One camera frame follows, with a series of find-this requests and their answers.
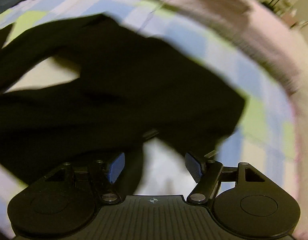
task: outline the black cloth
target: black cloth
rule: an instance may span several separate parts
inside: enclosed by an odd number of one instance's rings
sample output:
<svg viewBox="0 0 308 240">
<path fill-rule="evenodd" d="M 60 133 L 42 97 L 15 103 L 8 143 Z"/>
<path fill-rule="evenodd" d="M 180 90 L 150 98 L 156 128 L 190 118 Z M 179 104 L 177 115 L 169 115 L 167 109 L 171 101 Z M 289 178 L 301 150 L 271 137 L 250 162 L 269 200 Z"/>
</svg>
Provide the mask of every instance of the black cloth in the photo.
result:
<svg viewBox="0 0 308 240">
<path fill-rule="evenodd" d="M 2 94 L 52 55 L 80 65 L 80 77 Z M 0 50 L 0 163 L 28 184 L 74 156 L 117 149 L 132 194 L 146 132 L 201 158 L 233 132 L 243 107 L 209 70 L 103 15 L 36 26 Z"/>
</svg>

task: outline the bolt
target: bolt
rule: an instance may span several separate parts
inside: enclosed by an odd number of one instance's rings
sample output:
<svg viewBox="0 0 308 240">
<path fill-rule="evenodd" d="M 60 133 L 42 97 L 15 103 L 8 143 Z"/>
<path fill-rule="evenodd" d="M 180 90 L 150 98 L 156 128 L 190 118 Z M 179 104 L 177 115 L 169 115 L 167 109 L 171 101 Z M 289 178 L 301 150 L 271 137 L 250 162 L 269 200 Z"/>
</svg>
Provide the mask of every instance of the bolt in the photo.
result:
<svg viewBox="0 0 308 240">
<path fill-rule="evenodd" d="M 112 193 L 108 193 L 108 194 L 104 194 L 102 196 L 103 200 L 107 201 L 107 202 L 112 202 L 115 201 L 117 199 L 117 195 L 112 194 Z"/>
<path fill-rule="evenodd" d="M 206 199 L 206 197 L 201 193 L 195 193 L 190 196 L 190 199 L 195 202 L 202 202 Z"/>
</svg>

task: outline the blue gripper pad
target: blue gripper pad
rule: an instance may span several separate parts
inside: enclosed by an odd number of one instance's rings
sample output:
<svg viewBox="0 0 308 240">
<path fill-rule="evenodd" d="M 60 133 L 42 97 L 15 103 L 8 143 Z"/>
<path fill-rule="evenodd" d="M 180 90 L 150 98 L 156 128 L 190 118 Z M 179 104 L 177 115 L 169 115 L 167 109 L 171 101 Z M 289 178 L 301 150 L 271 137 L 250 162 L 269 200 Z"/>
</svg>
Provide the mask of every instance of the blue gripper pad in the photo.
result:
<svg viewBox="0 0 308 240">
<path fill-rule="evenodd" d="M 107 173 L 107 178 L 113 184 L 125 166 L 125 154 L 121 153 L 110 165 Z"/>
<path fill-rule="evenodd" d="M 195 160 L 189 153 L 185 154 L 185 166 L 196 183 L 199 182 L 203 176 L 201 164 Z"/>
</svg>

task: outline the triangular cutout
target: triangular cutout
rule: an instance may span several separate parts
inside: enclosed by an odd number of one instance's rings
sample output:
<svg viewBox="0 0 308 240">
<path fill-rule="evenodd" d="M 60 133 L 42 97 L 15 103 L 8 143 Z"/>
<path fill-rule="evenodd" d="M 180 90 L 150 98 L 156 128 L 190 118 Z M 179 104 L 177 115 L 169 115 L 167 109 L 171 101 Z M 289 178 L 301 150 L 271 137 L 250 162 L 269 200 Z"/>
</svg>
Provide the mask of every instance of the triangular cutout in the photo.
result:
<svg viewBox="0 0 308 240">
<path fill-rule="evenodd" d="M 53 176 L 46 179 L 46 182 L 60 182 L 65 180 L 65 169 L 57 171 Z"/>
<path fill-rule="evenodd" d="M 259 175 L 257 175 L 254 171 L 250 168 L 245 169 L 245 181 L 248 182 L 265 182 Z"/>
</svg>

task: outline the bed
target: bed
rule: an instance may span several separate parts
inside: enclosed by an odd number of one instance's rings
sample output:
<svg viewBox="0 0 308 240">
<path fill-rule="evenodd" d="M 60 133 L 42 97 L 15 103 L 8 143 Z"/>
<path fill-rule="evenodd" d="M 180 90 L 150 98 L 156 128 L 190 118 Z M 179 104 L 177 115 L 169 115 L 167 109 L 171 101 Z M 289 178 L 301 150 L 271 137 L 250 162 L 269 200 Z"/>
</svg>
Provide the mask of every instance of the bed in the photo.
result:
<svg viewBox="0 0 308 240">
<path fill-rule="evenodd" d="M 252 10 L 255 13 L 266 12 L 255 1 L 251 1 L 251 6 L 255 7 Z M 8 43 L 33 26 L 97 13 L 104 13 L 145 37 L 165 40 L 222 77 L 244 96 L 247 99 L 244 114 L 235 132 L 220 143 L 217 159 L 225 166 L 249 162 L 294 198 L 298 197 L 296 121 L 294 107 L 287 96 L 297 89 L 297 81 L 291 78 L 296 76 L 295 71 L 287 74 L 287 82 L 277 81 L 277 72 L 269 71 L 268 65 L 253 60 L 233 39 L 221 36 L 217 28 L 207 27 L 156 0 L 26 0 L 0 14 L 0 29 L 16 23 Z M 251 28 L 258 35 L 264 35 L 257 24 Z M 277 46 L 278 41 L 273 40 L 270 45 Z M 41 88 L 75 78 L 75 72 L 49 58 L 24 75 L 11 90 Z M 136 194 L 182 194 L 186 197 L 195 182 L 183 159 L 157 139 L 147 142 L 144 148 L 146 173 Z M 233 186 L 224 183 L 220 192 Z M 9 237 L 13 232 L 6 207 L 9 200 L 25 187 L 0 166 L 0 230 Z"/>
</svg>

